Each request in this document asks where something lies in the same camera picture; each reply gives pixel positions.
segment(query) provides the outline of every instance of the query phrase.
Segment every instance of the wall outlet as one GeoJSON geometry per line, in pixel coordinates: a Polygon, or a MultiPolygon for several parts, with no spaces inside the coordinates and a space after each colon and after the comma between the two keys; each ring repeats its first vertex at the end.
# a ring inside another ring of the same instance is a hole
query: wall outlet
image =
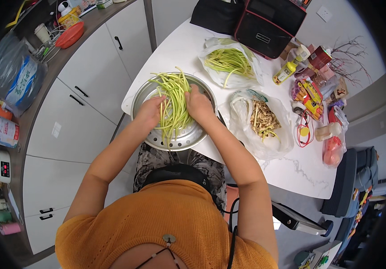
{"type": "Polygon", "coordinates": [[[329,10],[325,6],[321,6],[320,9],[317,11],[317,14],[325,21],[328,22],[330,18],[332,18],[332,14],[329,12],[329,10]]]}

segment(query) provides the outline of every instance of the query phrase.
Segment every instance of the orange knit shirt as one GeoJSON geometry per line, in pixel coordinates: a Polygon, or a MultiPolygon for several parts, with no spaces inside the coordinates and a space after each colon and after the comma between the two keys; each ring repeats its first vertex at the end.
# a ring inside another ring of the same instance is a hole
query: orange knit shirt
{"type": "MultiPolygon", "coordinates": [[[[232,234],[200,185],[167,180],[145,186],[104,208],[97,217],[80,215],[57,230],[55,251],[63,269],[109,268],[126,250],[152,243],[170,249],[189,269],[226,268],[232,234]]],[[[277,269],[260,245],[236,237],[233,269],[277,269]]]]}

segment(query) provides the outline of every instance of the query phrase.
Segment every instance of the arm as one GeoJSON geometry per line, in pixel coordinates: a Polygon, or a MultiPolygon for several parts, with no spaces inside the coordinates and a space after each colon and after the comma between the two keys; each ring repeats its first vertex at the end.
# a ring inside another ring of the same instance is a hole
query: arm
{"type": "Polygon", "coordinates": [[[205,129],[239,187],[238,236],[261,245],[278,262],[268,184],[260,165],[215,116],[196,85],[185,94],[189,114],[205,129]]]}
{"type": "Polygon", "coordinates": [[[111,181],[160,120],[160,103],[154,97],[141,106],[136,118],[90,164],[63,222],[83,215],[97,216],[104,208],[111,181]]]}

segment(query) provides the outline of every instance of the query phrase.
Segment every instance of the person's left hand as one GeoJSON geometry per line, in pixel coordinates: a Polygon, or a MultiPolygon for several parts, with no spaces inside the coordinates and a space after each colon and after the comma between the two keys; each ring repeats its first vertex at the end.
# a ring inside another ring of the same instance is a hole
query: person's left hand
{"type": "Polygon", "coordinates": [[[145,101],[140,107],[135,121],[141,122],[141,124],[147,128],[148,132],[151,131],[158,125],[158,122],[160,121],[160,104],[165,99],[166,96],[156,96],[150,100],[145,101]]]}

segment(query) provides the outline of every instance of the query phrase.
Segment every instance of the yellow bottle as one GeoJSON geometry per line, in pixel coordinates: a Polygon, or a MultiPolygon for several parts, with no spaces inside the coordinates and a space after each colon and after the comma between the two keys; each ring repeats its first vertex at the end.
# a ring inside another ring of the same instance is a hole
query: yellow bottle
{"type": "Polygon", "coordinates": [[[280,85],[281,83],[284,82],[284,80],[286,80],[291,75],[293,75],[299,63],[308,59],[311,53],[304,45],[300,45],[296,50],[296,55],[297,56],[293,61],[287,62],[281,68],[281,70],[278,73],[276,73],[275,76],[273,76],[272,80],[274,81],[275,84],[280,85]]]}

